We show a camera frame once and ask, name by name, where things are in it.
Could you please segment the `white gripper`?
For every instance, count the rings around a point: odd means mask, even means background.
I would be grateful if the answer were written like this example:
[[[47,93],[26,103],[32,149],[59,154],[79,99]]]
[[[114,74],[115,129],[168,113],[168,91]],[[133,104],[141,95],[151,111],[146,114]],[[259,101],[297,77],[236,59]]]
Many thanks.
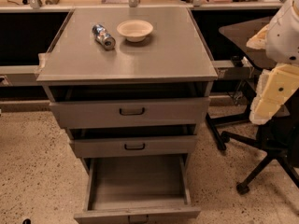
[[[279,63],[271,71],[263,70],[250,107],[249,120],[263,125],[299,89],[299,66]]]

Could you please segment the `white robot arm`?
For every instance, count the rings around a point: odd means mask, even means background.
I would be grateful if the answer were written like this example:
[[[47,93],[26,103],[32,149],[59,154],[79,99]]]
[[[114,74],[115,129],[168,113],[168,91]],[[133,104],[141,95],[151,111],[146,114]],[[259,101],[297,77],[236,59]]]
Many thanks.
[[[299,89],[299,0],[287,0],[272,20],[247,46],[262,42],[266,56],[277,64],[271,70],[263,70],[252,101],[249,120],[263,125]]]

